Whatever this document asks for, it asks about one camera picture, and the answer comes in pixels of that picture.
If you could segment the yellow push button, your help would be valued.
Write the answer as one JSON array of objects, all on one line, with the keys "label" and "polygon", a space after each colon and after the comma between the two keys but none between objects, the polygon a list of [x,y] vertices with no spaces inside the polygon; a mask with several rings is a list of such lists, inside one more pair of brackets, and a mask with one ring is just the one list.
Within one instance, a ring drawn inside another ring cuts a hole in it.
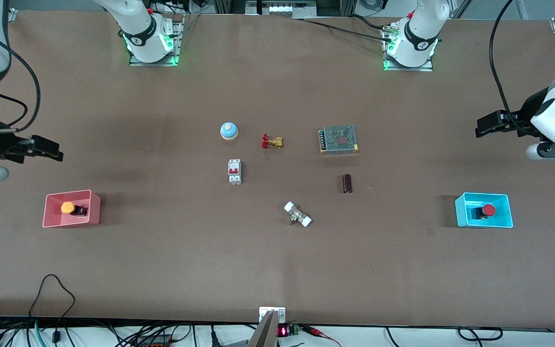
[{"label": "yellow push button", "polygon": [[66,201],[60,206],[60,211],[63,214],[70,216],[84,217],[88,215],[88,207],[76,205],[71,201]]}]

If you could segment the red clip lead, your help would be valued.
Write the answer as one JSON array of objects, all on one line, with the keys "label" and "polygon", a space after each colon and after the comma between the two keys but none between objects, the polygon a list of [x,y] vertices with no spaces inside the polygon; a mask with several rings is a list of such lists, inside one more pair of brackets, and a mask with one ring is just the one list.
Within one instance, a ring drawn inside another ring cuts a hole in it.
[{"label": "red clip lead", "polygon": [[310,335],[312,335],[314,337],[317,337],[317,338],[323,338],[323,339],[326,339],[326,340],[330,340],[330,341],[334,342],[335,344],[337,344],[338,347],[343,347],[341,345],[341,343],[339,343],[339,341],[337,341],[334,338],[328,336],[327,334],[325,334],[321,330],[318,330],[318,329],[316,329],[314,327],[311,327],[310,325],[306,325],[306,324],[299,324],[299,327],[303,332],[305,332],[307,334],[310,334]]}]

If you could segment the metal valve white ends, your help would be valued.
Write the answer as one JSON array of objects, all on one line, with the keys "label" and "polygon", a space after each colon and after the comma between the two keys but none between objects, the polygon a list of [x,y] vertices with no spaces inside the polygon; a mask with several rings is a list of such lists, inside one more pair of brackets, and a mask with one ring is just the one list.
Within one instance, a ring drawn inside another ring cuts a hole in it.
[{"label": "metal valve white ends", "polygon": [[291,226],[294,226],[295,224],[300,224],[303,227],[307,227],[313,221],[313,219],[311,219],[309,215],[304,213],[304,211],[302,211],[300,207],[292,201],[289,201],[285,204],[284,210],[290,216],[289,224]]}]

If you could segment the metal mesh power supply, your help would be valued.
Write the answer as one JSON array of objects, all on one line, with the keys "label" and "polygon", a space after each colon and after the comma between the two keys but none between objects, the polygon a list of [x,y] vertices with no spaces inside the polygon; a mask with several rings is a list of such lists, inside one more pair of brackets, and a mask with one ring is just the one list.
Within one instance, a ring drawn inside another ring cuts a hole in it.
[{"label": "metal mesh power supply", "polygon": [[323,156],[351,155],[359,151],[354,124],[324,126],[318,131],[318,141]]}]

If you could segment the cyan plastic box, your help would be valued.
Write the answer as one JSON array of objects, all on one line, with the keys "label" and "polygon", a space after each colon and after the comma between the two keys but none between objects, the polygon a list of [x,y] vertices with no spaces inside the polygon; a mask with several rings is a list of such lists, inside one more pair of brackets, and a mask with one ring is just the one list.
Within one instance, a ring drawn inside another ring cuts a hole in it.
[{"label": "cyan plastic box", "polygon": [[[496,214],[484,220],[472,219],[471,209],[484,204],[493,204]],[[454,201],[456,222],[466,228],[513,228],[509,197],[496,193],[465,192]]]}]

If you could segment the red push button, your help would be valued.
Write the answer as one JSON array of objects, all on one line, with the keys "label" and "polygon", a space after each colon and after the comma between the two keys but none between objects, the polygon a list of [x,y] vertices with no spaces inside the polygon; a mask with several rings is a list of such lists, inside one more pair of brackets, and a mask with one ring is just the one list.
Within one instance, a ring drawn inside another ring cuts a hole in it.
[{"label": "red push button", "polygon": [[471,209],[472,219],[474,220],[484,220],[495,216],[496,207],[493,204],[484,204],[482,206],[474,207]]}]

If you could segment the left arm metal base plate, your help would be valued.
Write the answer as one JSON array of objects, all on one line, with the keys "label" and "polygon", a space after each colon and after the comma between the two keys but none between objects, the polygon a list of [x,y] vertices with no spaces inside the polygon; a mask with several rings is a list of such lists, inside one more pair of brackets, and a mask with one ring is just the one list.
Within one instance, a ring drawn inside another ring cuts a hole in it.
[{"label": "left arm metal base plate", "polygon": [[409,29],[409,20],[403,18],[384,26],[381,37],[383,43],[383,68],[387,70],[412,70],[432,72],[432,56],[438,44],[438,37],[420,38]]}]

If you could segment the pink plastic box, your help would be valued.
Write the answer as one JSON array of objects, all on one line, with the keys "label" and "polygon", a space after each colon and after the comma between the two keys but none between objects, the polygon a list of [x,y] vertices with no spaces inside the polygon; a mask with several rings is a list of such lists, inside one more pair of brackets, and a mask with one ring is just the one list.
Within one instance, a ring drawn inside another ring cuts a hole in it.
[{"label": "pink plastic box", "polygon": [[[84,217],[70,216],[60,211],[60,206],[71,201],[88,207]],[[101,220],[101,198],[91,190],[53,193],[45,197],[42,226],[44,228],[75,228],[96,226]]]}]

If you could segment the grey metal mount bar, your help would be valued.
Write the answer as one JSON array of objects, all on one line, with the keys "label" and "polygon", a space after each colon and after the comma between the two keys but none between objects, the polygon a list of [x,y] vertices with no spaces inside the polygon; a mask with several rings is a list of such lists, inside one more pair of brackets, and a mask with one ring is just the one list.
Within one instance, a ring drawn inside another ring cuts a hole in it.
[{"label": "grey metal mount bar", "polygon": [[278,321],[266,315],[258,324],[246,347],[277,347]]}]

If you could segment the orange black device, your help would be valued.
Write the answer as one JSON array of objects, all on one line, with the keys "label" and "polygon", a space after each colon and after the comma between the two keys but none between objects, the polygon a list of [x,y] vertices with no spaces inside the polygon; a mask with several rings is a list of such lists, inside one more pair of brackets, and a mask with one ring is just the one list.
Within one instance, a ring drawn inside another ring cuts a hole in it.
[{"label": "orange black device", "polygon": [[133,347],[170,347],[174,343],[170,334],[146,334],[136,338]]}]

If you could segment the aluminium frame equipment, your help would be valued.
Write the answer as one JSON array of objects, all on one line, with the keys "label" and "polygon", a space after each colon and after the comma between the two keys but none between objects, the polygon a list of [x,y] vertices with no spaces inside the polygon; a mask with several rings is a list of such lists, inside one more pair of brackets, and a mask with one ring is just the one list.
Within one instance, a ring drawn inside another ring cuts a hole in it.
[{"label": "aluminium frame equipment", "polygon": [[247,15],[275,15],[288,18],[314,18],[316,0],[245,0]]}]

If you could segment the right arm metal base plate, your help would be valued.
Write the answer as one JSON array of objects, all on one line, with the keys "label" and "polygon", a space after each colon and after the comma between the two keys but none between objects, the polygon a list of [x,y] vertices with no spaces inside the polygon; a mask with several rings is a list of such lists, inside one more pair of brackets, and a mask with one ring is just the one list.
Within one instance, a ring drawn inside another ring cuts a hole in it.
[{"label": "right arm metal base plate", "polygon": [[145,46],[141,46],[140,56],[149,58],[150,61],[141,61],[135,53],[138,47],[131,45],[126,40],[129,65],[132,67],[174,67],[179,63],[184,24],[174,22],[171,18],[163,17],[157,13],[152,14],[156,19],[156,32],[148,38]]}]

